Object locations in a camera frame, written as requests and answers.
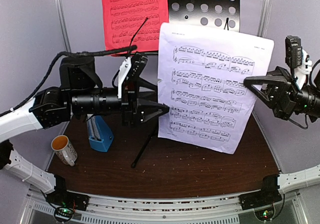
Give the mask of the white sheet music paper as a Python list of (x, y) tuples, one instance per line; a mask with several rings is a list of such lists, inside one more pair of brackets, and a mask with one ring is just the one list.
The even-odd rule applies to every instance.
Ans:
[(158, 136), (233, 154), (257, 99), (244, 79), (267, 73), (273, 48), (254, 35), (163, 23), (158, 101), (169, 112), (158, 120)]

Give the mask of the red sheet music paper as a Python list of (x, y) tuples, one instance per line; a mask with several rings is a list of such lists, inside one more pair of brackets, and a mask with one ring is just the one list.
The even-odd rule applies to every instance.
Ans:
[(160, 27), (169, 21), (168, 0), (101, 0), (107, 50), (136, 45), (158, 51)]

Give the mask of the black music stand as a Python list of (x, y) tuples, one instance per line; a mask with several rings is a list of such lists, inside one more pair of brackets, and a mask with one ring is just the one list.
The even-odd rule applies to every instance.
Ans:
[(240, 29), (240, 0), (167, 0), (170, 22)]

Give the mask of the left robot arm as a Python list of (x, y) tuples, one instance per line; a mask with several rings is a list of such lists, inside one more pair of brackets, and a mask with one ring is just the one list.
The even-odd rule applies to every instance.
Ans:
[[(119, 67), (118, 84), (104, 87), (96, 73), (95, 58), (125, 53)], [(0, 115), (0, 167), (12, 172), (53, 197), (61, 206), (72, 202), (65, 179), (48, 173), (18, 154), (10, 139), (22, 133), (48, 129), (67, 122), (72, 116), (104, 116), (120, 113), (124, 125), (136, 126), (169, 112), (169, 107), (150, 101), (140, 94), (145, 87), (155, 92), (157, 87), (140, 77), (147, 64), (145, 54), (131, 45), (96, 52), (58, 53), (52, 60), (60, 62), (60, 86), (42, 90), (40, 86), (16, 107)]]

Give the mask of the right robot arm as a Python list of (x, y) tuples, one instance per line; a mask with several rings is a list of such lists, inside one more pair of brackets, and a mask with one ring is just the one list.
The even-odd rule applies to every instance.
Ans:
[[(314, 85), (312, 61), (309, 59), (294, 62), (286, 58), (290, 70), (276, 67), (265, 76), (251, 76), (244, 79), (244, 86), (273, 111), (275, 117), (290, 121), (292, 114), (304, 114), (305, 122), (315, 122), (320, 117), (320, 87)], [(259, 204), (266, 205), (274, 197), (309, 186), (319, 184), (320, 167), (298, 171), (291, 174), (266, 176), (262, 188), (256, 194)]]

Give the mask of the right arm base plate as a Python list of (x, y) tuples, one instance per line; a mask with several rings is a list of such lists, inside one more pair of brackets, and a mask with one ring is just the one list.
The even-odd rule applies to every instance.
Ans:
[(285, 196), (278, 191), (260, 190), (242, 194), (238, 198), (242, 210), (253, 210), (256, 219), (263, 223), (278, 217), (285, 204)]

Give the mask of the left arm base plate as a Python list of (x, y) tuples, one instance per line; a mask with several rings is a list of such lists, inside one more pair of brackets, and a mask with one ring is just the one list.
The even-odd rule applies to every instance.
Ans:
[(69, 222), (76, 211), (86, 211), (90, 197), (69, 191), (42, 192), (45, 201), (53, 208), (53, 217), (59, 223)]

